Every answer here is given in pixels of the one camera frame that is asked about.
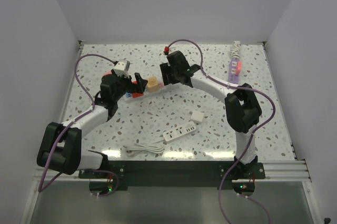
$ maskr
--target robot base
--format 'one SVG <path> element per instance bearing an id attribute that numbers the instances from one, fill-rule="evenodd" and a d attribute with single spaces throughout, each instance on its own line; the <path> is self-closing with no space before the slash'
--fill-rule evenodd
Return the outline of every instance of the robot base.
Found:
<path id="1" fill-rule="evenodd" d="M 118 175 L 118 190 L 127 190 L 129 186 L 219 188 L 222 177 L 233 163 L 234 161 L 108 161 L 104 169 Z M 255 163 L 247 173 L 235 167 L 226 177 L 222 189 L 231 190 L 232 180 L 251 179 L 253 174 L 255 179 L 265 179 L 262 163 Z M 80 170 L 78 177 L 105 179 L 107 174 Z M 104 187 L 107 187 L 106 181 L 90 182 L 92 192 L 102 191 Z"/>

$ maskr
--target speckled white surface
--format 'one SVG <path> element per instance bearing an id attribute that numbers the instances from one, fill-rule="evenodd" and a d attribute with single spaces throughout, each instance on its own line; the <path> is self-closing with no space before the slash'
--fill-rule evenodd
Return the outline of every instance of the speckled white surface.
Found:
<path id="1" fill-rule="evenodd" d="M 139 72 L 143 78 L 161 78 L 159 64 L 165 62 L 162 54 L 165 45 L 85 45 L 82 55 L 96 53 L 110 59 L 127 59 L 129 73 Z M 174 45 L 187 60 L 200 64 L 200 55 L 189 44 Z M 204 68 L 214 76 L 227 80 L 230 62 L 230 45 L 201 45 L 204 52 Z M 264 128 L 256 133 L 256 149 L 259 160 L 294 160 L 290 137 L 286 130 L 279 102 L 270 75 L 265 53 L 261 45 L 242 45 L 243 69 L 239 84 L 248 83 L 253 88 L 267 93 L 276 103 L 276 115 Z M 102 75 L 111 70 L 112 65 L 103 59 L 87 57 L 78 68 L 78 75 L 91 95 L 99 91 Z M 271 105 L 257 95 L 262 108 L 263 121 L 271 113 Z M 86 110 L 90 101 L 74 82 L 66 107 L 64 120 L 72 119 Z M 155 95 L 140 101 L 126 103 L 121 99 L 116 115 L 100 125 L 82 141 L 83 149 L 96 150 L 109 155 L 109 159 L 121 160 L 232 160 L 235 154 L 235 133 L 225 118 L 225 107 L 216 98 L 201 90 L 180 86 L 168 93 Z M 195 134 L 165 145 L 163 155 L 139 154 L 128 157 L 123 145 L 135 142 L 148 144 L 162 140 L 162 133 L 176 125 L 186 123 L 191 118 L 189 112 L 205 112 L 202 124 Z"/>

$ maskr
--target white wall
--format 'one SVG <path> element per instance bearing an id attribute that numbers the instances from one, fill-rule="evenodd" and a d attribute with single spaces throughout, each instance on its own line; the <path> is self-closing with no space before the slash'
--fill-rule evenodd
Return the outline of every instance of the white wall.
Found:
<path id="1" fill-rule="evenodd" d="M 295 151 L 337 221 L 337 0 L 291 0 L 267 55 Z"/>
<path id="2" fill-rule="evenodd" d="M 0 223 L 18 223 L 77 41 L 56 0 L 0 0 Z"/>
<path id="3" fill-rule="evenodd" d="M 265 41 L 290 0 L 58 0 L 78 39 Z"/>

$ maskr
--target white power strip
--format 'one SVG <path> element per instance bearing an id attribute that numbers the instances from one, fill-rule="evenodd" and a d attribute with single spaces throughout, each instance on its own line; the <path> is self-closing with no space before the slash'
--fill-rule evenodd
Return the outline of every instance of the white power strip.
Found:
<path id="1" fill-rule="evenodd" d="M 164 132 L 163 136 L 165 139 L 165 142 L 170 142 L 176 139 L 179 139 L 185 135 L 188 135 L 190 133 L 193 133 L 196 131 L 196 125 L 194 122 L 189 121 L 188 123 L 178 126 L 174 129 L 171 129 L 170 131 Z"/>

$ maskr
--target white charger block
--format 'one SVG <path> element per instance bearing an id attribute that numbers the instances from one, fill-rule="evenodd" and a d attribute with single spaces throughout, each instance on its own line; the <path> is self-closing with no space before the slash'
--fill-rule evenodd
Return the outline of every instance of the white charger block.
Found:
<path id="1" fill-rule="evenodd" d="M 203 112 L 199 112 L 194 110 L 192 112 L 192 116 L 191 116 L 191 121 L 195 122 L 195 123 L 202 123 L 202 120 L 204 119 L 204 113 Z"/>

